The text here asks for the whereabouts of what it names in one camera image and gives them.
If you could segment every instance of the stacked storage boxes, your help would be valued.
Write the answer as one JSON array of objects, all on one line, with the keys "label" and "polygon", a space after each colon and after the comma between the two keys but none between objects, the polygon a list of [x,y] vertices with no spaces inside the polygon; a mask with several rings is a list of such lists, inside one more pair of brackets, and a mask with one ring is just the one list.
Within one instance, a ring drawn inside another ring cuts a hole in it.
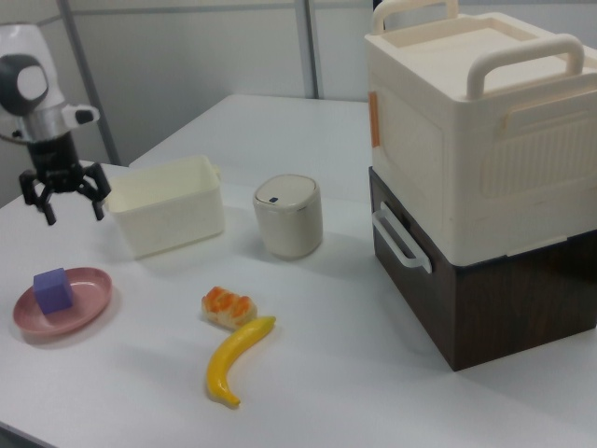
[{"label": "stacked storage boxes", "polygon": [[456,0],[366,40],[376,253],[452,368],[594,328],[597,51]]}]

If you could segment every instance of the sushi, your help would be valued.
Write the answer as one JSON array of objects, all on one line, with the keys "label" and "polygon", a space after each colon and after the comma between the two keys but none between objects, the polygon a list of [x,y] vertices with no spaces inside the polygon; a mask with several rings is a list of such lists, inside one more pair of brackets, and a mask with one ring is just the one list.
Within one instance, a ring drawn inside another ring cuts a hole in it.
[{"label": "sushi", "polygon": [[227,329],[239,329],[257,317],[257,307],[249,297],[223,287],[213,287],[201,299],[201,310],[207,320]]}]

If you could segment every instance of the pink plate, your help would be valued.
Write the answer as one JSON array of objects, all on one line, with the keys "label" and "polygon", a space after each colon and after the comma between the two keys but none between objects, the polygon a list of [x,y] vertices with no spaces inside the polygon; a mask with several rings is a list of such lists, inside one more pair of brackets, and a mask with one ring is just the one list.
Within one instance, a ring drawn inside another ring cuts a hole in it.
[{"label": "pink plate", "polygon": [[73,306],[44,315],[35,300],[34,288],[27,289],[15,304],[12,318],[24,332],[53,336],[78,329],[97,316],[112,298],[112,279],[95,268],[66,270],[73,289]]}]

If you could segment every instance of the dark brown box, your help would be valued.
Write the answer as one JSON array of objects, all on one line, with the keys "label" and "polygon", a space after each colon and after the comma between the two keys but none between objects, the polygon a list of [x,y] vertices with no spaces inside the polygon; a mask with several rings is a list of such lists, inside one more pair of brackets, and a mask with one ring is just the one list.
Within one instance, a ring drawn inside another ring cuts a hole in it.
[{"label": "dark brown box", "polygon": [[453,370],[595,328],[597,231],[515,257],[453,266],[372,168],[369,181],[373,212],[385,203],[430,258],[431,273],[407,268],[373,231],[377,258]]}]

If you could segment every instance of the lid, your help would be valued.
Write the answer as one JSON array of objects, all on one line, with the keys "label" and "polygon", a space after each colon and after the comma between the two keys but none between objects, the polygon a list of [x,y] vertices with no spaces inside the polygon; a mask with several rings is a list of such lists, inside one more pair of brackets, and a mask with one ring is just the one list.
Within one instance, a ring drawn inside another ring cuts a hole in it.
[{"label": "lid", "polygon": [[568,59],[561,53],[571,53],[569,58],[582,53],[582,44],[573,45],[569,37],[537,31],[501,14],[463,16],[368,36],[419,78],[455,99],[466,98],[471,68],[490,56],[495,64],[482,77],[485,91],[563,76]]},{"label": "lid", "polygon": [[317,183],[304,175],[278,175],[257,189],[258,202],[281,209],[296,209],[308,203]]}]

